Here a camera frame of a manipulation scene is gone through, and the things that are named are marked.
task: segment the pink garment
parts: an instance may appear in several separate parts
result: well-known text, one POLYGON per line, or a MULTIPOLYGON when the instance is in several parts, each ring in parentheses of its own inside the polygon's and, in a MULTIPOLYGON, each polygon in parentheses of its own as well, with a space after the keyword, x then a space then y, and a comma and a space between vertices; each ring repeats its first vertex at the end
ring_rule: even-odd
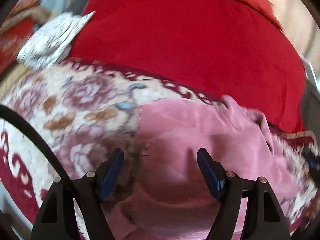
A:
MULTIPOLYGON (((164 99, 140 106, 137 182, 132 195, 118 203, 108 219, 116 240, 206 239, 219 203, 197 166, 201 147, 241 178, 266 177, 279 202, 297 194, 283 150, 263 113, 240 107, 231 97, 225 96, 223 103, 164 99)), ((233 239, 240 238, 245 210, 243 200, 233 239)))

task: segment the red blanket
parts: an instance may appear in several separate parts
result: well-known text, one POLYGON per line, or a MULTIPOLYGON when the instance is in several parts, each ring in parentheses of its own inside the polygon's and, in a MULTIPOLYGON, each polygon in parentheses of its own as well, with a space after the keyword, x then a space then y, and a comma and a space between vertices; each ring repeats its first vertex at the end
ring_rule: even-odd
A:
POLYGON ((263 111, 303 130, 305 74, 288 39, 235 0, 90 0, 96 10, 71 55, 127 65, 263 111))

